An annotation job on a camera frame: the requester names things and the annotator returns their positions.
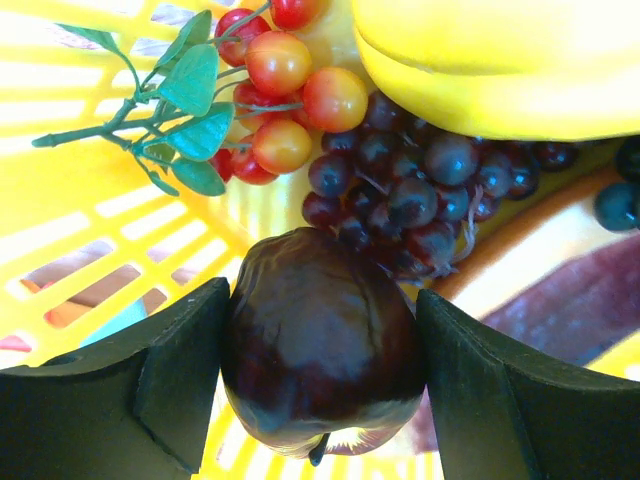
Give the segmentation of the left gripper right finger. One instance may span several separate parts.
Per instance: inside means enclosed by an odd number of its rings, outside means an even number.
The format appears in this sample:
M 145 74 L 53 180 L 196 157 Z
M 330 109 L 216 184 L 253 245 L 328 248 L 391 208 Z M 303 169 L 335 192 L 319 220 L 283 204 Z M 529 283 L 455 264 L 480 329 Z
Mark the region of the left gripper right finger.
M 416 314 L 445 478 L 638 478 L 638 382 L 552 358 L 431 290 Z

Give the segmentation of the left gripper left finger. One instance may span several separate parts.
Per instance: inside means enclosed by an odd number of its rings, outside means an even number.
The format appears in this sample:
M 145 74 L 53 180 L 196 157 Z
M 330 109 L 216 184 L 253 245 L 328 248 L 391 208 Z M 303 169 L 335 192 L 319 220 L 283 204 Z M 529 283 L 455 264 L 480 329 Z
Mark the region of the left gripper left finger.
M 5 479 L 188 479 L 203 463 L 230 297 L 214 278 L 38 367 L 1 373 Z

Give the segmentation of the dark red plum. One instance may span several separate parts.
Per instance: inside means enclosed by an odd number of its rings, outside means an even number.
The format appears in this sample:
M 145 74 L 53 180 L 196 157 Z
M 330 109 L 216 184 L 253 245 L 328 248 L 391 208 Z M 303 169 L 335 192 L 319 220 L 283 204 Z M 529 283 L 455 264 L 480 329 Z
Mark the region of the dark red plum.
M 221 373 L 245 430 L 318 465 L 389 441 L 416 413 L 427 354 L 397 284 L 302 227 L 252 246 L 222 329 Z

